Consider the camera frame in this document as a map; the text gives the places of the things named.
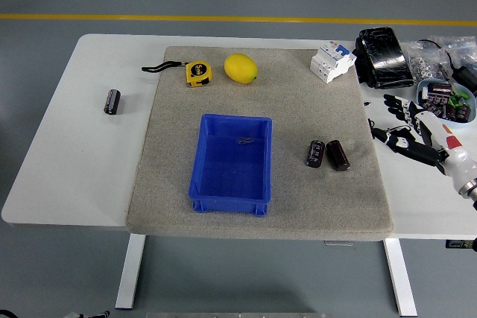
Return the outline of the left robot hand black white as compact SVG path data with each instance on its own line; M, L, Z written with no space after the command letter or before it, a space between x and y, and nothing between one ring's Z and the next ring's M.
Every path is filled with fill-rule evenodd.
M96 314L80 314L76 312L71 312L64 316L64 318L109 318L110 311L102 311Z

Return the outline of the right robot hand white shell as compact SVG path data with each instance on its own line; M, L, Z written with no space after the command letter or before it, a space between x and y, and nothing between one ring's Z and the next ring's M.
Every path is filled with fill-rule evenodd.
M464 198L476 200L476 161L440 119L413 101L384 95L384 104L397 119L412 126L423 143L412 141L391 131L371 127L372 137L393 152L436 167L452 179L454 189Z

